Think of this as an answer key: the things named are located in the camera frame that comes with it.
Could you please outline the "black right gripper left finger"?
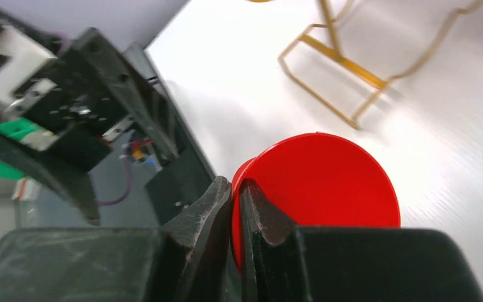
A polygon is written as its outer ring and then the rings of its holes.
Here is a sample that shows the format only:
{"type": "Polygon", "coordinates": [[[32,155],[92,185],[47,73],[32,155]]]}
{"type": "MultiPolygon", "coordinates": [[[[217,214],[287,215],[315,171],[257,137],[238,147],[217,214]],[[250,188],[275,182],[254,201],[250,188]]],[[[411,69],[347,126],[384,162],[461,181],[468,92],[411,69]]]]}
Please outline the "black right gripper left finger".
{"type": "Polygon", "coordinates": [[[0,239],[0,301],[219,301],[231,183],[159,228],[24,228],[0,239]]]}

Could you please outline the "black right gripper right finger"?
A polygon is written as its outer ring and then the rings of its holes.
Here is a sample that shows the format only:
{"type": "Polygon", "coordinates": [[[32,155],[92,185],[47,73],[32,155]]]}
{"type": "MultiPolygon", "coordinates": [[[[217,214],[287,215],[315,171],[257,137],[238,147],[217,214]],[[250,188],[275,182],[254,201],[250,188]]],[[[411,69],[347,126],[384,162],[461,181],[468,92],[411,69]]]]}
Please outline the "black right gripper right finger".
{"type": "Polygon", "coordinates": [[[457,244],[410,228],[301,226],[240,186],[244,301],[483,301],[457,244]]]}

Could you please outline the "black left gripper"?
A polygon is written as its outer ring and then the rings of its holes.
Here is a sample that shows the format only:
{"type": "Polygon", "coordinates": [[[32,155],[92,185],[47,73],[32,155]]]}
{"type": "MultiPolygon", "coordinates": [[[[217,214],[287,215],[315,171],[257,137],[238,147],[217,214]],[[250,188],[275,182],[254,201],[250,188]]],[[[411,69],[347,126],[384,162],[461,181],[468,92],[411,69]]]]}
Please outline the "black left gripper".
{"type": "Polygon", "coordinates": [[[0,160],[57,193],[86,222],[99,226],[96,193],[89,174],[82,171],[91,170],[110,153],[108,132],[119,135],[116,126],[125,118],[157,142],[145,105],[150,88],[98,29],[89,28],[15,92],[38,97],[34,104],[22,106],[22,115],[58,136],[48,149],[51,155],[0,135],[0,160]]]}

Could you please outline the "red wine glass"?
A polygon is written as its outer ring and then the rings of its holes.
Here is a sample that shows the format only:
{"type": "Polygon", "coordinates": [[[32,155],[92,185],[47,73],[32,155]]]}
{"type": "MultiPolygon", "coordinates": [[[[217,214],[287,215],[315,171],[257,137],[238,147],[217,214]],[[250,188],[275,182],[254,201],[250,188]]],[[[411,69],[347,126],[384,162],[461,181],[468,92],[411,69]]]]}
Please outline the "red wine glass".
{"type": "Polygon", "coordinates": [[[253,179],[300,225],[399,228],[396,192],[382,166],[346,138],[305,133],[282,140],[241,165],[232,178],[231,245],[243,267],[240,186],[253,179]]]}

